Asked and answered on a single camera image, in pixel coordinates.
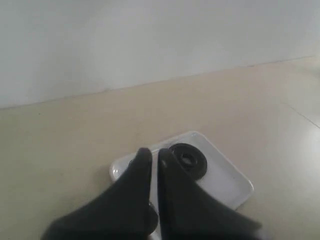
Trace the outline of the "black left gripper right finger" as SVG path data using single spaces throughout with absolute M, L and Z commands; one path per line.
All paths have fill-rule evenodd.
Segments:
M 211 197 L 167 148 L 158 152 L 157 197 L 163 240 L 262 239 L 259 222 Z

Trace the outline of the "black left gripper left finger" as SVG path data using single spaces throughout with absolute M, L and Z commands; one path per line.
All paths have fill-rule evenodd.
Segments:
M 140 148 L 107 190 L 48 227 L 43 240 L 146 240 L 157 228 L 150 205 L 152 153 Z

